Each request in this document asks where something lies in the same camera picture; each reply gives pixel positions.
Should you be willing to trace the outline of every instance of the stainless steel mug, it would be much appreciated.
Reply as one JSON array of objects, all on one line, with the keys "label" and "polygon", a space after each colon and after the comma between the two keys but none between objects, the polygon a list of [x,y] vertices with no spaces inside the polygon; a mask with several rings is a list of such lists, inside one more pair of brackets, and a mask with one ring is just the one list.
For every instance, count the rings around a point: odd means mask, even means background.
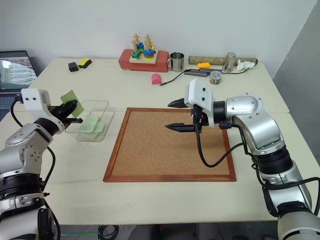
[{"label": "stainless steel mug", "polygon": [[232,51],[228,52],[225,57],[225,64],[222,67],[222,70],[230,73],[234,69],[234,64],[236,60],[236,54]]},{"label": "stainless steel mug", "polygon": [[185,55],[181,52],[173,52],[170,54],[167,64],[169,70],[180,73],[185,69]]}]

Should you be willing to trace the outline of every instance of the laptop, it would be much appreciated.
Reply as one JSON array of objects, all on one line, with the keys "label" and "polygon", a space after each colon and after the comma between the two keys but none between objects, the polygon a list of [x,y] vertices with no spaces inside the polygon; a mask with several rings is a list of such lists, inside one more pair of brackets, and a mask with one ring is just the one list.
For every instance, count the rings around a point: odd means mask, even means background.
[{"label": "laptop", "polygon": [[0,115],[9,111],[15,96],[36,78],[27,51],[0,51]]}]

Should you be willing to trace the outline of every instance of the metal canister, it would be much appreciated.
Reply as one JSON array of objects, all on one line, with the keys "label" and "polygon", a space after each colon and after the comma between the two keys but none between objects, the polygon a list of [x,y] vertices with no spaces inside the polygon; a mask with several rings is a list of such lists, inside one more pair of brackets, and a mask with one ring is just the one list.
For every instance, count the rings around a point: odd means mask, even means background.
[{"label": "metal canister", "polygon": [[232,70],[234,69],[235,60],[236,60],[236,54],[232,51],[228,52],[226,54],[225,63],[222,67],[222,70],[228,73],[232,72]]}]

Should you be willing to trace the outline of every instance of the cardboard tube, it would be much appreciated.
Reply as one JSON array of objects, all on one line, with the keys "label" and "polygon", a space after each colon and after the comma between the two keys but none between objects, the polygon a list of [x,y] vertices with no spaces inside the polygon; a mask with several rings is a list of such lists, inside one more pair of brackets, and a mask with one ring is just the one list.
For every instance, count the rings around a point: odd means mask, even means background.
[{"label": "cardboard tube", "polygon": [[[258,59],[254,57],[236,57],[234,66],[238,65],[238,60],[241,62],[252,62],[257,64]],[[189,56],[189,64],[198,64],[209,62],[211,65],[224,65],[226,62],[225,57],[220,56]]]}]

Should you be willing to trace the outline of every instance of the floor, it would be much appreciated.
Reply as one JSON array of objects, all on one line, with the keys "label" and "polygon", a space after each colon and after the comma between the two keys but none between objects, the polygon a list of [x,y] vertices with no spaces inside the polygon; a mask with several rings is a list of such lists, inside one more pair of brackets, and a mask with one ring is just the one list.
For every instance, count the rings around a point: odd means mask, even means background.
[{"label": "floor", "polygon": [[[96,240],[97,235],[81,233],[97,231],[97,225],[62,225],[62,234],[77,234],[63,235],[61,240]],[[247,237],[239,238],[241,240],[263,240],[264,237],[277,239],[277,221],[120,225],[115,240],[238,240],[235,236]]]}]

